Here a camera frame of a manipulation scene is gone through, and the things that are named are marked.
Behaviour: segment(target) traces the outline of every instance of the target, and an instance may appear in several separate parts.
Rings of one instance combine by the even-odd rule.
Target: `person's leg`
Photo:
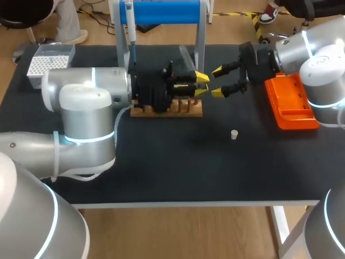
[[[54,7],[58,15],[56,41],[69,44],[85,41],[87,31],[80,30],[78,14],[73,0],[54,0]]]
[[[278,6],[276,5],[275,1],[270,0],[268,2],[265,12],[260,16],[259,23],[271,24],[275,21],[277,15],[278,15]]]

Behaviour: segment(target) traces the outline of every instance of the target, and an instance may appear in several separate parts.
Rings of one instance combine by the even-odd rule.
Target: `table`
[[[40,91],[26,77],[35,51],[27,49],[18,64],[0,106],[0,132],[63,133],[60,114],[45,109]],[[142,71],[160,70],[177,56],[178,46],[137,46]],[[205,73],[237,56],[236,45],[206,46]],[[116,64],[113,46],[77,46],[72,62]],[[232,72],[212,79],[211,88],[237,79]],[[130,118],[127,113],[109,171],[87,183],[65,178],[46,183],[77,208],[315,205],[344,177],[345,132],[280,130],[265,91],[257,85],[221,100],[204,94],[202,118]],[[233,129],[239,131],[235,141]],[[272,208],[275,216],[279,209]],[[288,233],[286,221],[281,226]]]

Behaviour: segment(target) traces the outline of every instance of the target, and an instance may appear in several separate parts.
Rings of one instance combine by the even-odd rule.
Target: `sneaker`
[[[278,15],[278,9],[270,4],[267,5],[265,12],[260,16],[260,24],[271,24],[275,21]]]

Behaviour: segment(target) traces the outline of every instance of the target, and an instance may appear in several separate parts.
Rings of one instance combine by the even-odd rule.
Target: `chair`
[[[284,6],[287,11],[296,18],[305,19],[303,23],[294,28],[293,34],[309,26],[309,22],[315,18],[345,15],[344,0],[276,0],[279,6]],[[286,38],[288,35],[269,33],[270,36]]]
[[[27,35],[29,36],[29,42],[21,44],[12,54],[12,61],[17,65],[22,57],[25,48],[30,45],[42,45],[42,44],[55,44],[55,40],[51,38],[35,38],[33,34],[32,27],[38,22],[31,23],[21,23],[21,22],[12,22],[0,17],[0,24],[9,28],[9,29],[26,29]]]

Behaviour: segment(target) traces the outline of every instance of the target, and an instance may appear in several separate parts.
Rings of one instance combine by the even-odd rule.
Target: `white cap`
[[[231,139],[235,140],[237,138],[238,135],[238,131],[236,131],[235,129],[233,129],[231,131]]]
[[[84,84],[65,85],[59,95],[61,108],[69,111],[89,111],[112,105],[110,93]]]
[[[345,53],[344,49],[338,45],[321,48],[300,69],[301,81],[308,86],[327,85],[340,78],[344,73]]]

